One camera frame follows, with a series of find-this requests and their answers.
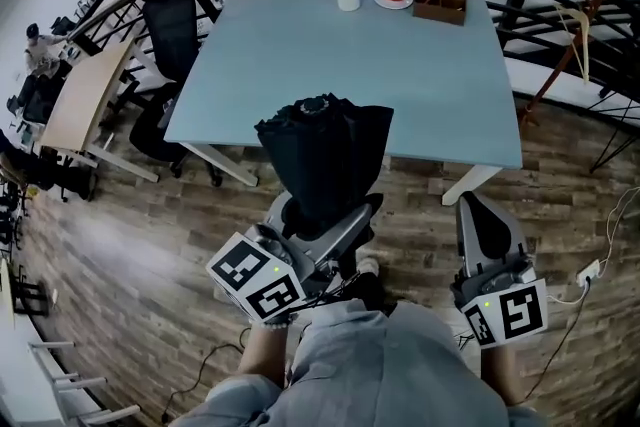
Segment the wooden coat rack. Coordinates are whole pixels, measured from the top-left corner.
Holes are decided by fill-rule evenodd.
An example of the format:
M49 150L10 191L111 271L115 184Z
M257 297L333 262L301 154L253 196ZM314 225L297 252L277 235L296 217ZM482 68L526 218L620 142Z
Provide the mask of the wooden coat rack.
M590 22L592 22L592 20L598 14L598 11L604 0L590 0L590 1L591 1L591 8L588 15L590 18ZM564 55L559 60L558 64L555 66L555 68L553 69L549 77L546 79L546 81L543 83L541 88L537 91L537 93L533 96L533 98L524 107L521 107L517 111L517 118L518 118L518 124L520 129L523 129L528 123L534 124L536 122L536 120L534 119L533 110L538 105L538 103L542 100L545 94L551 89L551 86L559 78L560 74L565 71L563 70L564 64L567 62L569 58L568 46L566 47Z

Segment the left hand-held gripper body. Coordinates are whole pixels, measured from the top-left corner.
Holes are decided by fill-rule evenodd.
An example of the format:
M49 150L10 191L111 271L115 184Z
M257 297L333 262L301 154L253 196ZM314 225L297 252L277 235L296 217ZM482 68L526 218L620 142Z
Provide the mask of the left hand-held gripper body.
M334 248L333 229L311 238L282 223L262 222L234 233L206 270L250 319L271 321L329 301Z

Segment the person's left forearm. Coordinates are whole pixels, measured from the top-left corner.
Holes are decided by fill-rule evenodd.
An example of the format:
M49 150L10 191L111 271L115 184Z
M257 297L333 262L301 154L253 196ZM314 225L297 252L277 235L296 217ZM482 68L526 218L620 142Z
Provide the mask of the person's left forearm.
M287 339L287 326L272 328L253 324L237 374L259 375L283 388Z

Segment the light blue table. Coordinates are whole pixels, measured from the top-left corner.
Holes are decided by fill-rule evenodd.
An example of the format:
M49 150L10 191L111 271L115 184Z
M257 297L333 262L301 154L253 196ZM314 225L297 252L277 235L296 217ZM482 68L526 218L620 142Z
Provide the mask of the light blue table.
M336 0L227 0L166 137L189 147L251 146L258 122L326 93L391 108L388 154L468 165L444 204L522 165L512 87L485 0L467 0L460 26L371 1L344 12Z

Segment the wooden clothes hanger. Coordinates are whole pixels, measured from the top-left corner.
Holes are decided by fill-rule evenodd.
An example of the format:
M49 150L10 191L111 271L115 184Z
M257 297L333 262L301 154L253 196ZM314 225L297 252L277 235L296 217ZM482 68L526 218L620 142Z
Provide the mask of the wooden clothes hanger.
M591 1L583 1L584 6L581 8L569 8L560 4L556 4L554 8L569 42L569 58L564 64L563 70L568 66L571 57L575 57L582 81L587 85L590 82L589 38L591 22L588 13L590 12ZM570 31L565 20L566 17L579 24L579 29L575 33Z

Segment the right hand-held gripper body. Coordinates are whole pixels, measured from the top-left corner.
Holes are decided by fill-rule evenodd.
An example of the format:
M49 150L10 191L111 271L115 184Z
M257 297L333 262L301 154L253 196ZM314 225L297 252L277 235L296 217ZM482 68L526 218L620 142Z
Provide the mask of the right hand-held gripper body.
M546 282L526 254L485 262L464 256L451 291L481 346L503 346L548 325Z

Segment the light wooden desk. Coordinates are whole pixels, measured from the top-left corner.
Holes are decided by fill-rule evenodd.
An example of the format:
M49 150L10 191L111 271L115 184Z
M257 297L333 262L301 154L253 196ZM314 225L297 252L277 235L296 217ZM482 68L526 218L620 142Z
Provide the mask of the light wooden desk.
M120 76L137 49L134 40L129 38L73 67L39 138L42 148L70 157L84 152L88 155L84 159L86 164L94 157L151 183L159 180L157 174L95 144L108 103L117 93Z

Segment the black office chair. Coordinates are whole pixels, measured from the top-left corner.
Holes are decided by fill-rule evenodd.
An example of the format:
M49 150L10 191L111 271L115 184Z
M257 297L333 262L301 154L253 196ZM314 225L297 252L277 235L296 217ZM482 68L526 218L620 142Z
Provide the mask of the black office chair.
M182 174L188 150L165 140L175 103L199 53L195 0L142 0L155 64L167 82L154 92L130 132L131 144Z
M30 181L42 190L53 186L77 194L84 201L93 199L97 176L90 169L65 167L52 160L31 155Z

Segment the white power strip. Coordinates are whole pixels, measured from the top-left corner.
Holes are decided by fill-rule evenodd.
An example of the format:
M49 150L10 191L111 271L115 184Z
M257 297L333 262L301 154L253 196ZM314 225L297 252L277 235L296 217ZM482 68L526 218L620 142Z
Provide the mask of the white power strip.
M600 268L601 262L598 259L593 260L576 274L576 284L584 288L588 282L593 282L600 277Z

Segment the person's right forearm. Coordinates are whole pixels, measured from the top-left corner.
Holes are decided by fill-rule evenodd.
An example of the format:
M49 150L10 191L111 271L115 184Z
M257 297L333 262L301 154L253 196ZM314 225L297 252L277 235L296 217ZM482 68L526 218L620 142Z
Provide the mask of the person's right forearm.
M481 351L481 379L507 406L516 406L524 402L525 394L512 345L496 346Z

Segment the person's grey shirt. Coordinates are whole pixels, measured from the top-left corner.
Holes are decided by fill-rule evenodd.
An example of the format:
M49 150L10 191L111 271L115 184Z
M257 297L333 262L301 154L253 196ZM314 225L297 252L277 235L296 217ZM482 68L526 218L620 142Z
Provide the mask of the person's grey shirt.
M509 406L466 365L450 328L401 302L390 315L360 300L318 308L286 388L254 371L216 385L170 427L546 427Z

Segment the person's black trouser leg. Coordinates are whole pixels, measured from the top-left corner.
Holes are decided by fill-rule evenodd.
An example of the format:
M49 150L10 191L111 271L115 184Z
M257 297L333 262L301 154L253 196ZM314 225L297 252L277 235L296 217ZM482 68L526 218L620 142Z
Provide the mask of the person's black trouser leg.
M387 314L386 292L379 276L371 271L360 272L345 288L343 300L359 300L367 311Z

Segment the black umbrella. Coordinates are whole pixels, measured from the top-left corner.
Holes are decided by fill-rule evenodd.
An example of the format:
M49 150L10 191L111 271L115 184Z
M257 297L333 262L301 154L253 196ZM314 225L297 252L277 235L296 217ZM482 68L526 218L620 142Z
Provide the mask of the black umbrella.
M298 100L255 125L281 184L291 194L280 214L285 239L313 240L354 209L376 212L378 179L394 110L357 106L323 94Z

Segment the black metal stool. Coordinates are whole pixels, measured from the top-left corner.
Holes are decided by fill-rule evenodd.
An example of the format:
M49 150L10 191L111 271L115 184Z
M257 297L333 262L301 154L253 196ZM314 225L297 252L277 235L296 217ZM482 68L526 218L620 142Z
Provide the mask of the black metal stool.
M44 283L29 282L23 265L12 269L9 276L14 312L18 315L48 317L50 303Z

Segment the white desk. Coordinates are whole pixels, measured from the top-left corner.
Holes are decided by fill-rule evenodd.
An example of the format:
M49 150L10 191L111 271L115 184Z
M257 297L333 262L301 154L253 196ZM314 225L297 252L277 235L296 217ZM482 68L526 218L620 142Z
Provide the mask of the white desk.
M56 354L71 341L20 342L0 350L0 411L14 427L116 427L141 413L137 404L108 408L92 393L106 387L103 376L64 370Z

